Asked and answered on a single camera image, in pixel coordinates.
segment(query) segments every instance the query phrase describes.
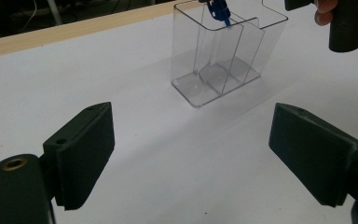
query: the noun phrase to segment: finger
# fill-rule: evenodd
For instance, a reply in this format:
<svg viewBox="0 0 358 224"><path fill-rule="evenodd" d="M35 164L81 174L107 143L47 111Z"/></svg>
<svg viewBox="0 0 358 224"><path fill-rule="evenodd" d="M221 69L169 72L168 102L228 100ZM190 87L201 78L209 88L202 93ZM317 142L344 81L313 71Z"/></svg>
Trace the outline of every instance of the finger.
<svg viewBox="0 0 358 224"><path fill-rule="evenodd" d="M332 20L333 20L332 12L320 13L319 11L316 11L315 13L315 22L320 26L327 25Z"/></svg>
<svg viewBox="0 0 358 224"><path fill-rule="evenodd" d="M338 4L338 0L315 0L315 5L320 13L333 10Z"/></svg>

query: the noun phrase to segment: white cable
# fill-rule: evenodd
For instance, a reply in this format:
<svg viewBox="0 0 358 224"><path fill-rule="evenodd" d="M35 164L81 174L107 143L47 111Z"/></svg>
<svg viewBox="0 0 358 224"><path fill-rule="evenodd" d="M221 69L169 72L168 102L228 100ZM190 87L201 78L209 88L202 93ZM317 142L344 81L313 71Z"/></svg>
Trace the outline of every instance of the white cable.
<svg viewBox="0 0 358 224"><path fill-rule="evenodd" d="M25 23L25 25L22 27L21 31L23 31L25 28L27 28L28 24L30 23L31 19L34 17L34 15L36 14L37 11L37 5L36 5L36 0L34 0L34 13L32 14L32 16L30 17L30 19L28 19L27 23Z"/></svg>

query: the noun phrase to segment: blue plastic part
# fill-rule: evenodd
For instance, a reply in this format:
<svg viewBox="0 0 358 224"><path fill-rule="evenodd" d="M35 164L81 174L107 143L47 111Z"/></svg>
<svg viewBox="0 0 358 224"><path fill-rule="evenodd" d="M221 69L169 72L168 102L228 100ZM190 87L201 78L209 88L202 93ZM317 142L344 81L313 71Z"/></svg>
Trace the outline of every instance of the blue plastic part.
<svg viewBox="0 0 358 224"><path fill-rule="evenodd" d="M230 26L229 17L231 13L229 12L227 3L225 0L213 0L207 2L208 9L211 12L212 17L217 21L223 21L226 26Z"/></svg>

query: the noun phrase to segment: screw hole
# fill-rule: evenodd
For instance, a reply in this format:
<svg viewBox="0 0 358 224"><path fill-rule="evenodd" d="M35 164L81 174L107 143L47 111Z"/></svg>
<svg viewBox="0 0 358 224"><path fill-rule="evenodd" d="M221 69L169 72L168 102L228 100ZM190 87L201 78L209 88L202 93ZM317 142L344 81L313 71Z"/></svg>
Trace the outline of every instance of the screw hole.
<svg viewBox="0 0 358 224"><path fill-rule="evenodd" d="M56 143L58 144L58 145L62 145L62 144L64 144L64 143L66 143L66 139L59 139L59 140L57 140L56 141Z"/></svg>
<svg viewBox="0 0 358 224"><path fill-rule="evenodd" d="M25 165L25 163L27 163L26 159L23 158L16 158L12 161L8 161L4 167L2 168L4 171L13 171L13 170L17 170L20 169L22 166Z"/></svg>

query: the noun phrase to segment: clear plastic container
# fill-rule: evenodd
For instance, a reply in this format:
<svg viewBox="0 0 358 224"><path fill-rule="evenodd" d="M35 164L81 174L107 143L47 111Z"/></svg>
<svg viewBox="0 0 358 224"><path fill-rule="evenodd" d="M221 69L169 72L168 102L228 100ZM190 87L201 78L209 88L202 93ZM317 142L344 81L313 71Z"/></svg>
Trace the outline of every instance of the clear plastic container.
<svg viewBox="0 0 358 224"><path fill-rule="evenodd" d="M195 107L260 77L287 22L261 1L227 3L228 27L197 0L174 6L171 82Z"/></svg>

